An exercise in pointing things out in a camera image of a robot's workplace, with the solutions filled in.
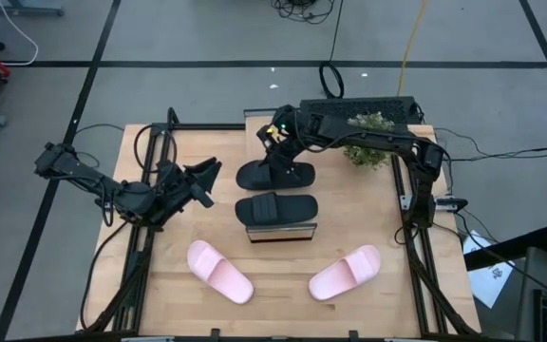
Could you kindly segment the grey side desk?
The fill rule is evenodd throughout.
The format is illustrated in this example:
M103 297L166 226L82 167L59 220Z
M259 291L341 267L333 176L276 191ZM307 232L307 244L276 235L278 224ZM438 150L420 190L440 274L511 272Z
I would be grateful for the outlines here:
M534 341L534 290L543 287L534 281L538 280L547 286L547 252L537 248L529 248L525 259L524 273L521 285L518 326L515 338L523 341Z

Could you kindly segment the white paper sheet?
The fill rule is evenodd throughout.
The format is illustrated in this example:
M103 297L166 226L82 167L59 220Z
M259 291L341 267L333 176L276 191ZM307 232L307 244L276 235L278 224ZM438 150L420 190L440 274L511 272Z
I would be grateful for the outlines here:
M482 247L489 247L491 243L479 233L472 230L470 236L463 243L462 251L466 256L471 252L479 251ZM513 271L513 261L499 262L482 269L469 271L471 290L474 297L487 308L492 309L501 290L505 286Z

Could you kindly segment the wooden shelf with metal frame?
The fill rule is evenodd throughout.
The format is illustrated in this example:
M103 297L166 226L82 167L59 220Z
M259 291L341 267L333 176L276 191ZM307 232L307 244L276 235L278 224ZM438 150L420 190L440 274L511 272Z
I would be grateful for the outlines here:
M278 108L273 115L272 122L273 124L280 129L284 129L284 133L294 136L297 140L297 133L295 130L298 128L298 111L291 105L284 105ZM284 164L274 163L271 166L284 169ZM277 190L250 190L254 191L256 195L261 195L265 193L275 192L277 195L280 195L278 192L285 189ZM246 234L249 238L249 241L252 243L258 242L274 242L274 241L292 241L292 240L311 240L313 239L315 230L317 228L317 223L314 222L315 218L290 224L281 224L281 225L260 225L260 226L247 226L244 225Z

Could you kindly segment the black beam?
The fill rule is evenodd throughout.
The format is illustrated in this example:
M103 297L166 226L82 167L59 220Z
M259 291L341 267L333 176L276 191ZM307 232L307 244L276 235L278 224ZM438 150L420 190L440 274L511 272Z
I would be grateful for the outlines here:
M463 257L467 270L474 271L525 257L529 248L539 248L547 252L547 227L490 246L480 246L474 237L468 240L478 247Z

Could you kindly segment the black slide sandal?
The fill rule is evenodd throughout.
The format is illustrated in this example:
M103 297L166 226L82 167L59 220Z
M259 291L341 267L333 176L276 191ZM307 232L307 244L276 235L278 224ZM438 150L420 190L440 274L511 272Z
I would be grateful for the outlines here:
M297 183L284 182L284 169L275 167L277 174L275 186L265 186L263 184L263 165L261 161L250 161L242 165L236 173L237 185L245 190L277 190L307 187L315 181L314 167L309 163L298 162L296 171L299 181Z
M311 195L270 192L239 200L235 212L237 219L247 226L281 225L314 219L318 203Z

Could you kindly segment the small green potted plant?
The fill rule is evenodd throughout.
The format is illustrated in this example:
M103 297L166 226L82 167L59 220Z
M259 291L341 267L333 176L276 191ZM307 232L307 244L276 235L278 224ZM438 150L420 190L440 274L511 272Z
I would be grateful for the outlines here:
M392 131L394 122L385 119L381 112L358 114L348 119L348 123L367 129L379 129ZM389 152L369 149L359 146L345 146L344 155L357 167L369 167L378 169L389 164L391 154Z

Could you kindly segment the pink slide sandal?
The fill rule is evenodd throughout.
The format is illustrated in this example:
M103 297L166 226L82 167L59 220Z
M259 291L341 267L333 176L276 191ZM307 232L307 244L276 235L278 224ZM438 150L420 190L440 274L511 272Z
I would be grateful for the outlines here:
M192 242L187 251L190 271L235 304L246 304L254 285L221 252L204 240Z
M373 245L363 245L341 257L309 281L313 298L325 301L355 289L376 277L381 257Z

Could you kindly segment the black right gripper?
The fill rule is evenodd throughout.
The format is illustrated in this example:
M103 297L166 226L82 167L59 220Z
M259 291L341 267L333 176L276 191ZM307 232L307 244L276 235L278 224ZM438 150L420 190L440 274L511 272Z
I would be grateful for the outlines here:
M266 152L266 156L263 161L263 184L265 186L275 186L277 174L276 169L271 166L274 163L284 164L284 182L297 183L299 181L299 175L297 174L297 163L294 159L302 152L302 147L299 145L298 140L290 135L284 133L284 129L280 129L275 126L279 131L279 137L273 139L268 136L266 129L273 124L263 125L258 129L258 138L261 140Z

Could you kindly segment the black aluminium table frame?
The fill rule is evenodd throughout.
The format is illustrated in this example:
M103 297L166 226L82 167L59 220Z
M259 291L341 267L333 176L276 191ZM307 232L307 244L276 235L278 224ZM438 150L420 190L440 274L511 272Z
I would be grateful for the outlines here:
M308 188L319 204L317 230L310 240L253 243L236 219L235 205L246 197L236 171L263 156L256 136L265 123L251 117L240 124L190 124L176 127L176 159L196 164L215 157L222 163L213 188L213 205L189 203L159 233L120 224L103 227L103 251L93 271L85 303L92 324L118 291L129 255L150 247L146 284L134 295L135 306L122 309L116 330L134 327L141 334L204 336L416 337L422 328L436 331L429 294L416 297L400 233L398 186L406 184L403 166L377 170L353 166L331 149L306 153L316 180ZM189 245L204 240L218 249L254 285L251 299L238 305L189 270ZM312 276L355 248L371 244L381 255L379 274L362 286L328 301L314 299Z

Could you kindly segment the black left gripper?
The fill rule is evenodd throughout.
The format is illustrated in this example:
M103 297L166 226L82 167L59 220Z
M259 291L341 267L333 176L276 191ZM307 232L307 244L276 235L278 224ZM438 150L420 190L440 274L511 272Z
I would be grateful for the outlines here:
M211 191L222 167L222 162L212 157L195 165L183 165L171 161L157 163L160 185L156 198L156 213L172 215L191 200L203 207L214 205L206 191Z

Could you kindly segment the grey metal table foot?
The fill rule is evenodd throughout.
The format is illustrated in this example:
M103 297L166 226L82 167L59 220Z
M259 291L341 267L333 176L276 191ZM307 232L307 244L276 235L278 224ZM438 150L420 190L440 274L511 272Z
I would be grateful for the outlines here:
M0 0L0 13L3 12L7 15L65 15L61 0Z

